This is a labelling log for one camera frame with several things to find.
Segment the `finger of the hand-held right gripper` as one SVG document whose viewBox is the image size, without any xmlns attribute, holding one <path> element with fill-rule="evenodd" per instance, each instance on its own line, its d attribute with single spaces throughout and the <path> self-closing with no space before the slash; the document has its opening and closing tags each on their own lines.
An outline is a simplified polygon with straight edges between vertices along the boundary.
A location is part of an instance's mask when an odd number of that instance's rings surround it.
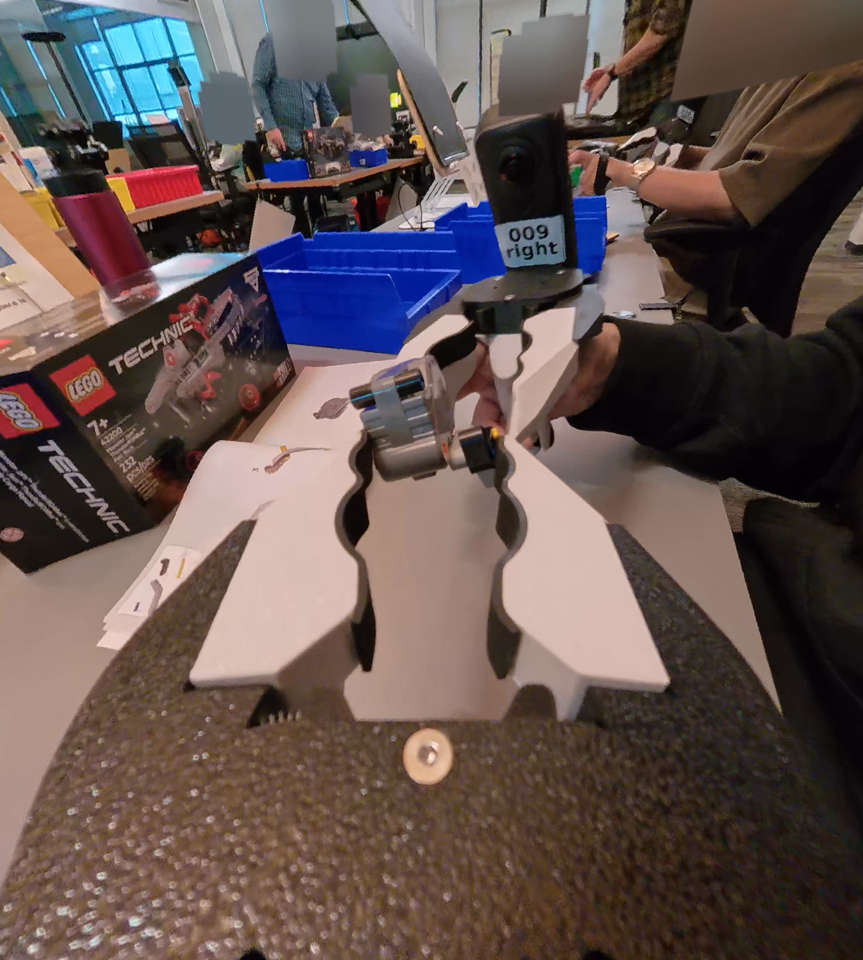
<svg viewBox="0 0 863 960">
<path fill-rule="evenodd" d="M 548 425 L 552 408 L 578 370 L 574 306 L 545 310 L 522 325 L 522 351 L 511 384 L 511 440 L 523 446 Z"/>
<path fill-rule="evenodd" d="M 488 337 L 488 360 L 495 386 L 500 422 L 512 433 L 525 433 L 525 421 L 513 413 L 513 384 L 520 374 L 523 353 L 522 333 L 496 334 Z"/>
</svg>

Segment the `grey toy brick motor assembly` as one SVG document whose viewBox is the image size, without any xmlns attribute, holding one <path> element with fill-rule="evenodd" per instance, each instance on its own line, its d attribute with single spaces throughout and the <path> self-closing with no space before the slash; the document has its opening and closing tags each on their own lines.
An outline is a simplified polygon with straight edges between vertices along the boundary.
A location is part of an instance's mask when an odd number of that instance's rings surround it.
<svg viewBox="0 0 863 960">
<path fill-rule="evenodd" d="M 476 366 L 469 354 L 441 366 L 432 354 L 376 372 L 349 393 L 382 479 L 422 479 L 445 469 L 491 472 L 498 456 L 493 428 L 457 426 L 458 393 Z"/>
</svg>

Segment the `person's right forearm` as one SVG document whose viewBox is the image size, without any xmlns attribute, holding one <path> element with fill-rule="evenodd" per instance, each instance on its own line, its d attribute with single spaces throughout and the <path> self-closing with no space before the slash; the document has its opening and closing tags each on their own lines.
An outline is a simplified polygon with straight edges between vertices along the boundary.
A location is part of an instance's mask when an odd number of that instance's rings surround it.
<svg viewBox="0 0 863 960">
<path fill-rule="evenodd" d="M 606 391 L 571 426 L 782 498 L 831 503 L 845 489 L 863 454 L 863 294 L 821 330 L 785 339 L 760 324 L 614 325 Z"/>
</svg>

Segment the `person's right hand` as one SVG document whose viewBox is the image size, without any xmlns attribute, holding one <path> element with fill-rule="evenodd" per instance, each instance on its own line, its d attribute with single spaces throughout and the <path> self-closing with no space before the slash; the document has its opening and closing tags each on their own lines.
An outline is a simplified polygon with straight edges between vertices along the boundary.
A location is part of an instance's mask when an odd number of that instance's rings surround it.
<svg viewBox="0 0 863 960">
<path fill-rule="evenodd" d="M 581 414 L 598 401 L 617 363 L 620 345 L 620 330 L 612 322 L 604 323 L 598 334 L 579 344 L 576 372 L 567 389 L 548 410 L 547 419 L 550 422 Z M 479 344 L 473 356 L 475 367 L 472 376 L 459 389 L 456 400 L 476 396 L 472 414 L 473 426 L 487 427 L 499 435 L 504 435 L 506 417 L 501 411 L 487 347 Z"/>
</svg>

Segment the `white stand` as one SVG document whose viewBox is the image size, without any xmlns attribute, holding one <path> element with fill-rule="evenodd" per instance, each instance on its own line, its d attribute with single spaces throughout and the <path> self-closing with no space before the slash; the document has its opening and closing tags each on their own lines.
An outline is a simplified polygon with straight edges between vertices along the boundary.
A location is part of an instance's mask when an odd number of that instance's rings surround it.
<svg viewBox="0 0 863 960">
<path fill-rule="evenodd" d="M 477 207 L 481 197 L 470 193 L 460 175 L 436 176 L 412 211 L 412 222 L 420 230 L 430 229 L 446 213 L 460 206 Z"/>
</svg>

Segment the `white instruction booklet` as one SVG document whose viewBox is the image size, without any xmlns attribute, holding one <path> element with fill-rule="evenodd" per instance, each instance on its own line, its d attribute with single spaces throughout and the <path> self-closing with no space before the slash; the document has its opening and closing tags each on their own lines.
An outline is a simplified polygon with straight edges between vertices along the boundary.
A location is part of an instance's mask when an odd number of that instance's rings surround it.
<svg viewBox="0 0 863 960">
<path fill-rule="evenodd" d="M 349 393 L 392 359 L 309 366 L 252 441 L 222 440 L 198 465 L 152 558 L 104 617 L 100 648 L 119 651 L 241 523 L 308 508 L 336 532 L 342 493 L 327 491 L 361 438 Z"/>
</svg>

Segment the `wooden background table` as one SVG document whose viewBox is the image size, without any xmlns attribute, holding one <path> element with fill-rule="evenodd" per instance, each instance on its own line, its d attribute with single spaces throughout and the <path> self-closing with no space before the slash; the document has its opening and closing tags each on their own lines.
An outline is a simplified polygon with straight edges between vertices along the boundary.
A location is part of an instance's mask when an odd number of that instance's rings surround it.
<svg viewBox="0 0 863 960">
<path fill-rule="evenodd" d="M 396 177 L 414 169 L 420 172 L 430 166 L 429 158 L 420 153 L 412 158 L 390 159 L 374 167 L 357 168 L 348 172 L 294 181 L 272 181 L 267 178 L 248 182 L 248 191 L 268 194 L 323 193 L 329 197 L 348 200 L 364 193 L 372 193 L 391 185 Z"/>
</svg>

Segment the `grey curved panel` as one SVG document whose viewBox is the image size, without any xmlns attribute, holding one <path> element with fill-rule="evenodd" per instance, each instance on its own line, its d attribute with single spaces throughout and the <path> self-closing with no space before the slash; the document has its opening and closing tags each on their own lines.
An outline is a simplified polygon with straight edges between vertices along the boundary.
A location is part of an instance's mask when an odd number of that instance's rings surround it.
<svg viewBox="0 0 863 960">
<path fill-rule="evenodd" d="M 462 125 L 438 66 L 398 2 L 355 1 L 394 57 L 408 108 L 425 141 L 425 153 L 441 177 L 453 174 L 469 156 Z"/>
</svg>

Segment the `small black toy box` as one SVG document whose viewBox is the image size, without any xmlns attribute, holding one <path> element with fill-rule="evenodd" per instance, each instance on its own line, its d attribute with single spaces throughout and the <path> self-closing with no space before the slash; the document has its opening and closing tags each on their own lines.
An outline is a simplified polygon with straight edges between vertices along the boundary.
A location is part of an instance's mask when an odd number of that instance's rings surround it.
<svg viewBox="0 0 863 960">
<path fill-rule="evenodd" d="M 342 126 L 307 129 L 303 143 L 311 179 L 326 179 L 351 171 L 349 134 Z"/>
</svg>

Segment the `black office chair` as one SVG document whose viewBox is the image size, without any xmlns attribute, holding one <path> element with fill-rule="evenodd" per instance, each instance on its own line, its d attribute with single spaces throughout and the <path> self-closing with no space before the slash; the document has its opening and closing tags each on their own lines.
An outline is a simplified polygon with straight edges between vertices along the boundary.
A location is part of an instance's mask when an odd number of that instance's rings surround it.
<svg viewBox="0 0 863 960">
<path fill-rule="evenodd" d="M 647 226 L 643 236 L 705 291 L 707 320 L 717 330 L 735 330 L 747 309 L 761 326 L 787 338 L 808 269 L 838 217 L 776 210 L 752 228 L 664 221 Z"/>
</svg>

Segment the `black toy set box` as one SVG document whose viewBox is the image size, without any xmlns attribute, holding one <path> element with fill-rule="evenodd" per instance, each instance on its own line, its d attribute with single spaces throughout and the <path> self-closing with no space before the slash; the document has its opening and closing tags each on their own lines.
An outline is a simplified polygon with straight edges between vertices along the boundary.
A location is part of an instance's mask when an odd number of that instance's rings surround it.
<svg viewBox="0 0 863 960">
<path fill-rule="evenodd" d="M 256 253 L 184 254 L 0 330 L 0 554 L 144 532 L 294 378 Z"/>
</svg>

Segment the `red plastic bin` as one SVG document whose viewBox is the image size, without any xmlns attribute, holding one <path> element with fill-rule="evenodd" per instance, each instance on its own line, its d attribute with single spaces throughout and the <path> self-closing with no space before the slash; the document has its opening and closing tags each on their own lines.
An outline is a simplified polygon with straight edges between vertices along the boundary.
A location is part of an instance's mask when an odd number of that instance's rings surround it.
<svg viewBox="0 0 863 960">
<path fill-rule="evenodd" d="M 205 192 L 196 165 L 164 166 L 121 174 L 136 210 L 196 197 Z"/>
</svg>

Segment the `maroon tumbler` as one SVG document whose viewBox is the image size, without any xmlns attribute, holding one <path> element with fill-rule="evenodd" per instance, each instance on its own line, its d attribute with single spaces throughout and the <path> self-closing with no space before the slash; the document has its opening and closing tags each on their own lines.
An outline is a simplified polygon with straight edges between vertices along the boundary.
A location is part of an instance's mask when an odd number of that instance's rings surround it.
<svg viewBox="0 0 863 960">
<path fill-rule="evenodd" d="M 112 302 L 137 302 L 160 293 L 148 255 L 105 175 L 74 169 L 43 183 L 78 252 Z"/>
</svg>

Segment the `large window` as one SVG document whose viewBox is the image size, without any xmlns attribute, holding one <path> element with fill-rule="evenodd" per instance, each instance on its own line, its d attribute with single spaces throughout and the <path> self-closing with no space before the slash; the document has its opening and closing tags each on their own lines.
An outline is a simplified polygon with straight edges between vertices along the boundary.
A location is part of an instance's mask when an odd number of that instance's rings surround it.
<svg viewBox="0 0 863 960">
<path fill-rule="evenodd" d="M 126 129 L 160 116 L 178 119 L 182 100 L 171 66 L 181 68 L 198 102 L 198 29 L 188 22 L 108 12 L 78 19 L 75 30 L 75 52 L 102 111 Z"/>
</svg>

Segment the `cardboard board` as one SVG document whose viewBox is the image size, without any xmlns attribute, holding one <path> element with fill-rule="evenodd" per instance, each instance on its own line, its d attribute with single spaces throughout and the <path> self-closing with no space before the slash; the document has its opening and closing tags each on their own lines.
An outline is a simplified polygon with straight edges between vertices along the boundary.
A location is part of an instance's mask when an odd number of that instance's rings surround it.
<svg viewBox="0 0 863 960">
<path fill-rule="evenodd" d="M 73 299 L 100 289 L 89 270 L 1 173 L 0 228 L 20 251 L 10 253 L 18 263 L 35 262 L 35 275 L 48 274 Z"/>
</svg>

